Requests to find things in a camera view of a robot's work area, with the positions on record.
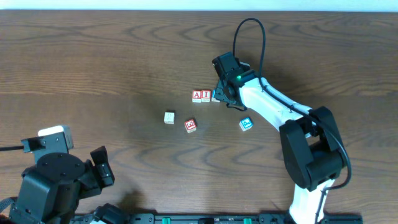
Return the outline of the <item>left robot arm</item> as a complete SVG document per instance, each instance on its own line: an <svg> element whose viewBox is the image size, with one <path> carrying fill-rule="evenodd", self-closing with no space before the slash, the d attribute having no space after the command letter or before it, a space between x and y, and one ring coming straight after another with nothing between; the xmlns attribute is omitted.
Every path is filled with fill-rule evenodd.
<svg viewBox="0 0 398 224"><path fill-rule="evenodd" d="M129 216L108 203L91 214L75 213L80 200L114 184L106 148L90 155L85 162L63 152L42 156L22 173L19 195L1 201L1 210L10 210L1 223L127 223Z"/></svg>

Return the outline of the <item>red letter A block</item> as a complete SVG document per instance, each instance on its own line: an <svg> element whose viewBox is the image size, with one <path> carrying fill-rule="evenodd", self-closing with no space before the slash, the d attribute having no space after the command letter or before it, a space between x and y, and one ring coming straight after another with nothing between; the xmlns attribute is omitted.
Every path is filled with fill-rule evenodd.
<svg viewBox="0 0 398 224"><path fill-rule="evenodd" d="M201 90L192 91L192 101L194 103L201 103Z"/></svg>

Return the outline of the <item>red letter I block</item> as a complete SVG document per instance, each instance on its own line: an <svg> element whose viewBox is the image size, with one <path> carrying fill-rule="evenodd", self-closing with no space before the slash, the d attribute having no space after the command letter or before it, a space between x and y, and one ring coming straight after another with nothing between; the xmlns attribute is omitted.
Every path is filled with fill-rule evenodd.
<svg viewBox="0 0 398 224"><path fill-rule="evenodd" d="M201 91L201 102L202 103L208 103L211 101L211 90L202 90Z"/></svg>

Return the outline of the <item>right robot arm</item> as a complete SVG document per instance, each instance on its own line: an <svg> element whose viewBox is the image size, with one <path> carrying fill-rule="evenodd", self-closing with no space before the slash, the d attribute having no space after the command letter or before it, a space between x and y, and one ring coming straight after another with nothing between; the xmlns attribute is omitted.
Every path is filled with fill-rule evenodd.
<svg viewBox="0 0 398 224"><path fill-rule="evenodd" d="M285 168L295 183L286 223L359 223L349 215L325 214L326 196L351 167L333 114L301 105L273 88L231 52L213 59L219 80L213 93L229 108L252 109L278 130Z"/></svg>

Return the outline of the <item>blue number 2 block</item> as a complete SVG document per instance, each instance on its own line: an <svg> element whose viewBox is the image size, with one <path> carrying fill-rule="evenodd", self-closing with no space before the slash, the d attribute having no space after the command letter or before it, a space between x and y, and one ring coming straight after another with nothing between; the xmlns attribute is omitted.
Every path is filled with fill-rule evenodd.
<svg viewBox="0 0 398 224"><path fill-rule="evenodd" d="M220 100L218 100L218 99L215 98L215 91L216 91L216 90L213 90L213 91L212 91L211 101L219 103Z"/></svg>

